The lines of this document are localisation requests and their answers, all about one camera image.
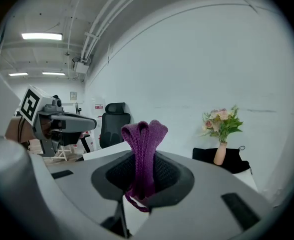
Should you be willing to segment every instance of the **purple knitted cloth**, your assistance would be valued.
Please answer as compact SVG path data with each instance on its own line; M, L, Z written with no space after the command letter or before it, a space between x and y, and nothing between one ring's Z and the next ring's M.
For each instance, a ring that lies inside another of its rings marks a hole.
M150 124L144 121L127 124L121 128L121 135L130 145L136 163L135 180L125 196L142 212L148 212L148 209L138 206L130 197L141 201L154 194L153 157L167 132L168 128L157 120L152 120Z

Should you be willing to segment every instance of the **ceiling light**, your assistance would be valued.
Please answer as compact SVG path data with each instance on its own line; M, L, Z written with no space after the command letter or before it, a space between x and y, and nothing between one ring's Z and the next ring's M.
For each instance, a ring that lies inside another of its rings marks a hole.
M23 39L51 39L62 40L62 34L57 33L22 33Z
M27 75L28 73L14 73L14 74L8 74L8 75L10 75L11 77L14 77L14 76L25 76L25 75Z
M43 75L57 75L57 76L64 76L65 73L55 73L55 72L42 72Z

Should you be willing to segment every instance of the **pink vase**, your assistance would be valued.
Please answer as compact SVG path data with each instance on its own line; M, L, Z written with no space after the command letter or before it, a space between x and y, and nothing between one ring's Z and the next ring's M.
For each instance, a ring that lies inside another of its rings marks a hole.
M228 143L220 143L220 146L217 149L215 158L213 159L213 162L220 166L223 163L223 160L226 157L226 151L227 151L227 144Z

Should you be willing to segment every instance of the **white pipe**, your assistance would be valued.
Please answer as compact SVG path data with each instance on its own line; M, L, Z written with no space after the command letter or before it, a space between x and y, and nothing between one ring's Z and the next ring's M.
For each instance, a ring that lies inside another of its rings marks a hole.
M78 7L79 2L80 2L80 0L77 1L76 6L75 6L75 10L73 11L73 15L72 15L72 20L71 20L70 29L69 29L69 36L68 36L67 52L69 52L71 30L72 30L73 21L75 20L75 15L76 15L76 11L77 11L77 7Z
M91 28L89 30L89 33L91 34L96 25L98 24L98 22L100 21L100 18L102 17L102 15L106 12L107 8L109 7L109 5L113 2L114 0L108 0L107 3L102 7L102 9L100 10L99 14L97 15L97 17L95 18L94 22L92 23L91 25ZM85 51L86 51L86 48L87 48L87 45L88 45L88 42L89 42L89 39L90 37L89 36L86 36L86 40L85 40L85 43L83 45L83 48L81 50L81 59L84 57L84 54L85 54Z
M111 16L116 12L116 10L118 10L119 7L120 7L124 2L126 2L126 1L127 1L127 0L120 0L120 1L116 4L116 6L114 6L114 7L112 8L112 10L110 11L110 13L108 13L108 15L106 16L106 18L103 20L102 24L100 24L99 29L98 29L98 31L97 31L96 34L95 34L97 37L99 37L102 28L106 25L106 22L111 18ZM84 55L84 59L85 59L85 61L88 60L88 57L90 56L90 54L91 54L91 52L92 52L92 50L93 50L93 46L94 46L95 43L97 43L97 40L96 40L96 39L93 39L93 40L91 41L91 44L90 44L90 46L89 46L89 49L87 50L87 52L86 52L85 55Z
M102 24L100 25L100 27L99 27L99 29L98 29L98 31L97 31L97 33L96 33L96 36L98 36L98 37L100 37L100 36L102 36L102 34L105 32L105 30L107 29L107 27L111 24L111 22L130 4L130 3L132 3L132 1L134 1L134 0L129 0L129 1L127 1L125 4L123 4L124 2L125 2L126 0L120 0L119 1L119 3L113 8L113 10L107 15L107 17L105 18L105 20L102 22ZM118 10L117 12L116 12L116 14L111 18L111 20L109 20L110 19L110 17L115 13L115 11L119 8L121 6L121 8L120 8L120 10ZM93 51L93 49L94 49L94 47L95 47L95 45L96 45L96 43L98 42L98 40L97 39L93 39L92 40L92 42L91 42L91 44L90 44L90 47L89 47L89 49L88 49L88 53L85 55L85 62L87 62L88 61L88 58L89 58L89 56L90 56L90 54L91 54L91 52Z
M69 54L71 30L72 30L73 21L75 20L75 15L76 15L76 11L77 11L77 7L78 7L79 2L80 2L80 0L77 1L76 6L75 6L75 10L73 11L73 15L72 15L72 20L71 20L70 29L69 29L69 36L68 36L67 54ZM69 55L67 55L67 67L68 67L68 77L70 79Z

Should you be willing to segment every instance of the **black office chair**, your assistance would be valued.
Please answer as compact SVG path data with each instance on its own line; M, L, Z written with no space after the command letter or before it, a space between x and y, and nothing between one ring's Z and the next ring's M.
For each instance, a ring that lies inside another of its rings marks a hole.
M125 103L110 103L102 115L100 146L102 149L123 142L121 128L130 123L130 114L123 111Z

